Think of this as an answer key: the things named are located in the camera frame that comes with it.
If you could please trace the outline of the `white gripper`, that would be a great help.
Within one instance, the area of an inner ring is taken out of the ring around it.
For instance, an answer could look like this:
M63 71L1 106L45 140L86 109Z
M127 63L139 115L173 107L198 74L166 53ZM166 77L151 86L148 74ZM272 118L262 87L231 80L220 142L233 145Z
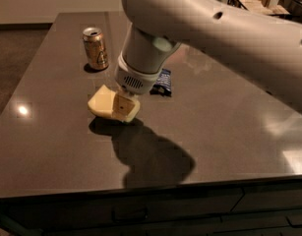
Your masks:
M161 70L158 70L154 74L146 74L136 71L120 55L115 69L115 81L124 91L115 92L112 117L121 122L131 122L140 110L140 102L133 94L141 95L149 92L160 72Z

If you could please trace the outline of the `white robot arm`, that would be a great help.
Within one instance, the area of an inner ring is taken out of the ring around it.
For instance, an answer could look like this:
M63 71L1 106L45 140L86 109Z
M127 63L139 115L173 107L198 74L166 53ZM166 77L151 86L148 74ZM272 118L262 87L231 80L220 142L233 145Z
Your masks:
M302 114L302 25L216 0L121 0L130 21L115 80L151 90L164 61L184 43Z

